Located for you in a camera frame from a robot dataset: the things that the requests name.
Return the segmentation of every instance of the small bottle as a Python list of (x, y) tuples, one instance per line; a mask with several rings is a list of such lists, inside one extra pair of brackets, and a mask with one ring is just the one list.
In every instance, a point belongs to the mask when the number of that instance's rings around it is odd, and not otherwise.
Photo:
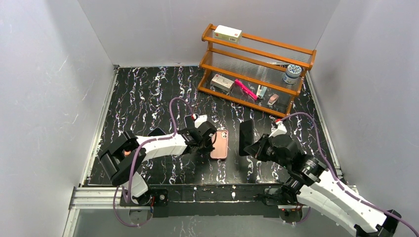
[(288, 84), (296, 83), (299, 76), (301, 75), (301, 72), (302, 72), (302, 68), (300, 66), (289, 64), (283, 78), (285, 83), (288, 83)]

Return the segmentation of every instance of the cardboard box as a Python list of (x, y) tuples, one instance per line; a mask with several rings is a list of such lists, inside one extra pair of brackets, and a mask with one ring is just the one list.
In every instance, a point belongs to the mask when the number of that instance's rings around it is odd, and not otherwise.
[(229, 41), (232, 43), (239, 43), (242, 37), (242, 31), (226, 26), (217, 26), (214, 31), (214, 38)]
[(234, 82), (232, 80), (229, 80), (225, 77), (220, 76), (219, 74), (216, 74), (212, 79), (211, 79), (211, 85), (216, 86), (220, 89), (223, 89), (225, 91), (230, 92), (231, 89), (233, 88), (233, 84)]

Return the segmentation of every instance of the pink toy gun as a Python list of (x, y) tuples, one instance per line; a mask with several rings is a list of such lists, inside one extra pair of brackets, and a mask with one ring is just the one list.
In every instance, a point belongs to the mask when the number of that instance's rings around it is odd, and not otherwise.
[(238, 79), (236, 79), (235, 81), (234, 81), (234, 83), (236, 84), (236, 85), (238, 85), (241, 89), (242, 89), (242, 91), (244, 92), (244, 93), (246, 93), (247, 95), (249, 95), (251, 98), (253, 98), (253, 100), (257, 100), (257, 96), (251, 91), (251, 90), (249, 90), (249, 88), (247, 88), (245, 85), (243, 85), (243, 83), (241, 83)]

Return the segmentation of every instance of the white enclosure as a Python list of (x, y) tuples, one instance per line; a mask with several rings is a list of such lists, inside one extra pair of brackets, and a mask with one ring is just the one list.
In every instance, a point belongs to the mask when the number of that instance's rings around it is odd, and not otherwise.
[(76, 0), (0, 1), (0, 229), (58, 237), (113, 66)]
[(113, 64), (198, 65), (209, 23), (314, 49), (338, 0), (79, 0)]
[(62, 235), (113, 64), (198, 65), (209, 23), (316, 48), (310, 74), (345, 178), (419, 227), (418, 11), (417, 0), (0, 1), (1, 236)]

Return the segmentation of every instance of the wooden shelf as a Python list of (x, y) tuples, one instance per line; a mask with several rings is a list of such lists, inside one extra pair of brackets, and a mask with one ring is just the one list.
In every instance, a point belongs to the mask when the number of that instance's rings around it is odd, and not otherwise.
[(287, 84), (282, 80), (285, 68), (263, 62), (256, 64), (256, 62), (257, 60), (212, 48), (205, 54), (200, 66), (290, 95), (298, 96), (300, 94), (301, 77), (295, 84)]
[(239, 43), (231, 43), (214, 38), (213, 32), (216, 28), (217, 26), (209, 24), (202, 34), (202, 41), (224, 45), (245, 52), (269, 57), (281, 62), (295, 64), (309, 70), (313, 67), (316, 50), (309, 50), (246, 33), (242, 33), (242, 38)]
[[(250, 96), (242, 92), (239, 87), (234, 86), (230, 92), (226, 92), (224, 90), (218, 89), (210, 84), (211, 78), (215, 76), (215, 74), (220, 74), (223, 77), (234, 79), (235, 77), (231, 77), (226, 74), (222, 74), (219, 72), (212, 72), (211, 70), (205, 71), (205, 80), (202, 81), (202, 84), (199, 86), (199, 90), (205, 93), (215, 95), (218, 97), (222, 97), (223, 99), (227, 99), (229, 101), (233, 101), (257, 110), (265, 111), (267, 113), (285, 117), (286, 114), (289, 114), (289, 108), (292, 106), (293, 97), (286, 93), (281, 93), (280, 91), (276, 91), (274, 89), (267, 89), (265, 96), (263, 99), (257, 99), (256, 101), (253, 100)], [(248, 88), (257, 88), (257, 84), (253, 82), (244, 82), (244, 84)], [(279, 98), (275, 104), (269, 106), (267, 103), (269, 98), (273, 95), (279, 95)]]
[[(213, 37), (215, 29), (216, 26), (209, 24), (202, 34), (202, 41), (207, 41), (208, 47), (200, 62), (200, 66), (205, 68), (205, 75), (198, 85), (198, 90), (279, 117), (289, 115), (294, 98), (301, 92), (305, 74), (314, 64), (316, 50), (309, 50), (246, 33), (242, 33), (239, 43), (231, 43), (215, 39)], [(241, 51), (250, 53), (250, 57), (256, 54), (275, 59), (279, 63), (285, 63), (285, 66), (273, 65), (244, 55), (217, 49), (213, 47), (214, 44), (238, 49), (238, 53), (241, 53)], [(298, 65), (303, 68), (301, 76), (295, 84), (287, 84), (283, 81), (286, 65), (288, 64)], [(210, 84), (210, 79), (215, 73), (231, 80), (243, 80), (242, 82), (253, 90), (254, 93), (256, 93), (258, 85), (266, 86), (268, 89), (265, 93), (265, 98), (254, 101), (235, 86), (228, 93), (219, 90)], [(277, 94), (279, 99), (273, 106), (269, 106), (267, 102), (273, 94)]]

